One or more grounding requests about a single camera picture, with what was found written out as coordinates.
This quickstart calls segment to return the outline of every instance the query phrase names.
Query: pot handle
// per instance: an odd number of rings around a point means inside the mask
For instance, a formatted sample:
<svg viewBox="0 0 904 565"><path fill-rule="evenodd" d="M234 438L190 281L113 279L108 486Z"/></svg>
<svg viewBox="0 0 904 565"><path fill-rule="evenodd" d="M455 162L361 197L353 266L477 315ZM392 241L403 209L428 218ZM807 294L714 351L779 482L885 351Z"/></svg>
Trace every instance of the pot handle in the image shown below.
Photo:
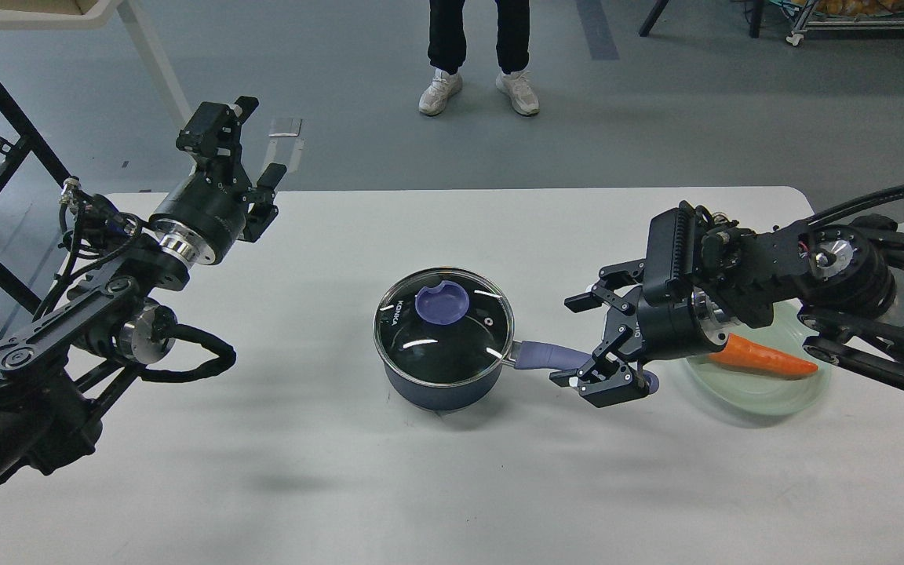
<svg viewBox="0 0 904 565"><path fill-rule="evenodd" d="M592 356L559 344L514 342L505 358L516 369L557 369L567 371L584 365Z"/></svg>

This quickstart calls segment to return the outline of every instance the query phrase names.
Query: black robotic arm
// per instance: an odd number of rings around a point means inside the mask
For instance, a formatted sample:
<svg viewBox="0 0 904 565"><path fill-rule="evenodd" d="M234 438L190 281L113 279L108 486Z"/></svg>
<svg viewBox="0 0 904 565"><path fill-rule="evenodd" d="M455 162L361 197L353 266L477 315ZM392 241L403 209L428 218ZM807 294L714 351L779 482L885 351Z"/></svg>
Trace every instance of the black robotic arm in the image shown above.
<svg viewBox="0 0 904 565"><path fill-rule="evenodd" d="M652 219L643 260L600 269L587 293L564 301L609 312L592 358L550 379L598 407L643 398L653 392L646 362L724 349L726 326L771 325L776 301L800 299L800 321L818 332L808 354L904 390L904 326L882 319L897 294L891 269L904 271L904 233L876 214L839 223L902 198L904 186L883 190L768 233L682 202ZM886 357L848 346L852 337Z"/></svg>
<svg viewBox="0 0 904 565"><path fill-rule="evenodd" d="M22 466L49 475L92 454L101 418L136 379L188 382L233 365L229 344L178 324L148 294L182 290L192 265L218 264L237 239L258 240L276 217L284 165L271 164L253 185L241 163L240 128L256 107L252 97L201 104L177 140L196 166L147 223L83 193L78 179L65 183L62 207L75 215L68 261L33 322L0 340L0 483ZM76 271L78 258L90 263ZM65 290L69 302L54 310ZM215 358L193 371L148 369L176 339ZM72 380L65 372L71 347L103 361ZM85 397L115 373L98 397Z"/></svg>

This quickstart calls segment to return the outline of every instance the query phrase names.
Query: plate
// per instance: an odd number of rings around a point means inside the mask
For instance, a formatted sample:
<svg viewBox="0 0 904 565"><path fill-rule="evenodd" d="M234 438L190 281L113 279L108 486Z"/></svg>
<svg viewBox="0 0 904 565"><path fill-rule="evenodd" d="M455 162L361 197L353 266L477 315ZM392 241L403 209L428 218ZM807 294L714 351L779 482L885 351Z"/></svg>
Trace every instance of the plate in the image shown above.
<svg viewBox="0 0 904 565"><path fill-rule="evenodd" d="M814 336L815 332L797 321L797 308L793 305L774 304L774 322L767 328L742 325L729 330L757 344L812 361L818 365L818 371L810 377L789 381L765 371L719 365L705 355L687 358L685 362L696 381L728 404L751 414L786 416L814 404L829 385L832 366L801 349L804 338Z"/></svg>

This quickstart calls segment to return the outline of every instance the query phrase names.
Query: white sneaker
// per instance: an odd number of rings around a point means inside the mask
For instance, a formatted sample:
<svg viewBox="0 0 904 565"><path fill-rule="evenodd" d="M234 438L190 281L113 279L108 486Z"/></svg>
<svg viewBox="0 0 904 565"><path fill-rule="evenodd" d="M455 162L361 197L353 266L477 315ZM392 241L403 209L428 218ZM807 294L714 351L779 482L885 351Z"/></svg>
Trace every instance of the white sneaker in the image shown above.
<svg viewBox="0 0 904 565"><path fill-rule="evenodd" d="M417 103L417 109L421 114L438 115L445 110L450 97L462 90L462 76L456 72L449 75L440 68L435 69L435 78L431 79L431 85L421 94L421 101Z"/></svg>
<svg viewBox="0 0 904 565"><path fill-rule="evenodd" d="M510 75L499 72L494 85L512 101L512 108L518 114L538 114L539 99L532 92L532 85L528 82L528 71L514 71Z"/></svg>

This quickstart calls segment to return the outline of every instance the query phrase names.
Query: orange carrot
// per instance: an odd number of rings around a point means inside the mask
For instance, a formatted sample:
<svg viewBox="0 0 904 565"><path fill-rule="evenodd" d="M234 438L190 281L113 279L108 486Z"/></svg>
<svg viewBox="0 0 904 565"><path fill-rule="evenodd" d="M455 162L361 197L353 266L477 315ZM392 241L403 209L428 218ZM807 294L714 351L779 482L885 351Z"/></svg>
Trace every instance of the orange carrot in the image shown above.
<svg viewBox="0 0 904 565"><path fill-rule="evenodd" d="M735 334L728 337L723 351L711 353L707 357L722 365L761 369L796 379L818 371L818 365L811 361L804 361L783 351L765 347L764 344L750 342L745 337Z"/></svg>

